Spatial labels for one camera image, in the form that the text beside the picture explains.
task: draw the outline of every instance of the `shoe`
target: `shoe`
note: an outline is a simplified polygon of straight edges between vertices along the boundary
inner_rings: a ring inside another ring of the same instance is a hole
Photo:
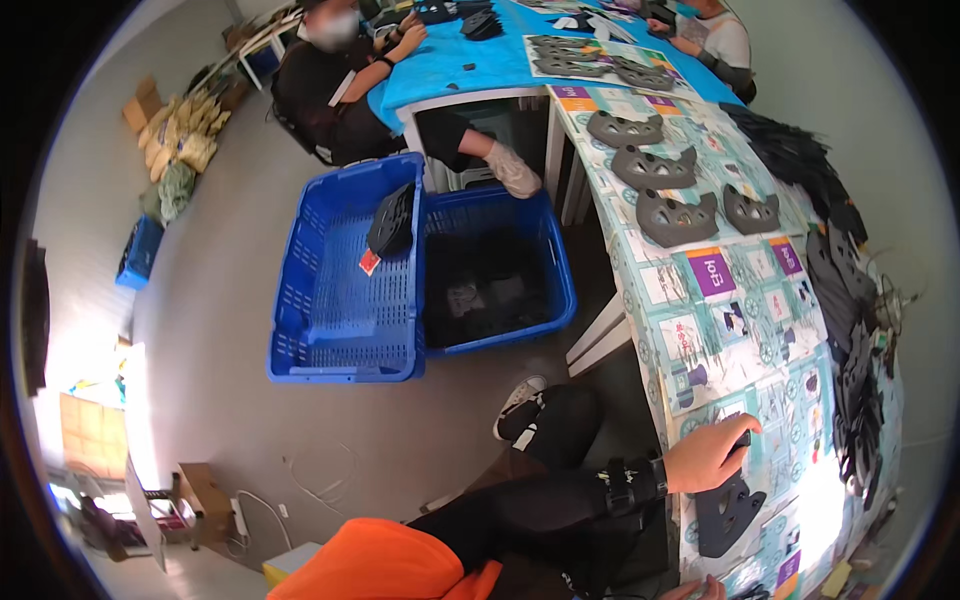
[[[520,382],[497,415],[493,423],[493,436],[501,441],[515,442],[543,408],[545,389],[546,379],[540,375],[527,377]]]
[[[483,158],[493,175],[503,183],[511,196],[530,198],[540,191],[543,182],[530,170],[516,152],[499,142],[493,142],[490,153]]]

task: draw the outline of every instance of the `orange shirt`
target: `orange shirt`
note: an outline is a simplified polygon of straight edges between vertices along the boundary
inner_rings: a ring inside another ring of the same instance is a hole
[[[355,518],[267,600],[485,600],[501,564],[464,577],[460,559],[422,531],[382,518]]]

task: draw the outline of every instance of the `white shirt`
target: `white shirt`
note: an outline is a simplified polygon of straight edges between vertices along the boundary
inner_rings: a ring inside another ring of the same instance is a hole
[[[730,11],[709,19],[678,14],[677,35],[689,39],[733,68],[750,68],[747,30]]]

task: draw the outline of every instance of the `blue face mask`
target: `blue face mask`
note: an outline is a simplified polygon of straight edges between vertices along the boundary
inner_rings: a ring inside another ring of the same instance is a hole
[[[685,16],[686,18],[693,18],[695,16],[700,16],[700,9],[696,7],[691,7],[683,2],[677,3],[677,14],[680,16]]]

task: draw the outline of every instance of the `blue basket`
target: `blue basket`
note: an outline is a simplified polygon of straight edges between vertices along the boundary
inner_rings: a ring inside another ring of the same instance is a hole
[[[130,233],[113,282],[134,290],[146,287],[162,240],[163,228],[147,215],[141,216]]]
[[[551,314],[547,323],[447,348],[429,348],[429,354],[459,354],[529,340],[570,324],[577,311],[577,295],[573,290],[570,265],[566,262],[560,226],[546,192],[541,190],[533,198],[518,200],[497,185],[431,196],[425,202],[423,237],[431,233],[476,236],[494,228],[514,227],[520,235],[535,240],[543,260]],[[421,252],[418,272],[425,271],[425,263],[426,252]]]
[[[423,375],[423,157],[388,156],[332,171],[303,187],[274,301],[271,381],[367,383]],[[367,276],[360,258],[380,202],[415,180],[409,255]]]

